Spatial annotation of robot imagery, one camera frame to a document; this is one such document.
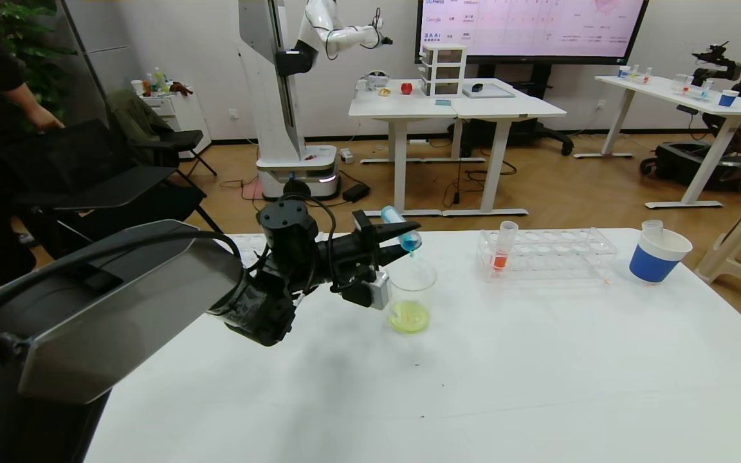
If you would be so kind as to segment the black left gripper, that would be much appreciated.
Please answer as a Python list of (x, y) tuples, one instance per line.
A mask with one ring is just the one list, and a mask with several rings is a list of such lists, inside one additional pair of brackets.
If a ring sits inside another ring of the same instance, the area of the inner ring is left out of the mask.
[[(377, 241), (382, 243), (391, 239), (400, 244), (421, 244), (418, 232), (419, 222), (390, 222), (374, 225), (364, 211), (352, 211), (354, 229), (345, 235), (327, 234), (323, 241), (317, 243), (317, 276), (329, 280), (353, 280), (372, 266), (370, 232), (374, 227)], [(409, 250), (401, 245), (380, 247), (378, 265), (388, 266), (403, 256), (410, 255)]]

